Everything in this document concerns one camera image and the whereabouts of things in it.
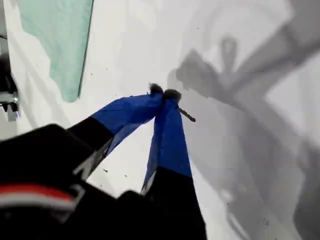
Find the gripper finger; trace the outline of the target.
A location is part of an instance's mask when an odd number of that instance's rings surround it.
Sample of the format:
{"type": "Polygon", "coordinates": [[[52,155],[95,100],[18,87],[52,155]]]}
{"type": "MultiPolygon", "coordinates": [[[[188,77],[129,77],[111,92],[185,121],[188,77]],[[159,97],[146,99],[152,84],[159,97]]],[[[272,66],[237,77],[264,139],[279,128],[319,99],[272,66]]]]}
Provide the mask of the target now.
{"type": "Polygon", "coordinates": [[[163,89],[156,83],[149,86],[150,93],[116,99],[67,130],[93,150],[93,154],[73,171],[83,180],[126,137],[141,125],[148,123],[160,111],[163,89]]]}
{"type": "Polygon", "coordinates": [[[179,109],[181,94],[167,89],[154,119],[142,194],[155,236],[164,240],[205,240],[179,109]]]}

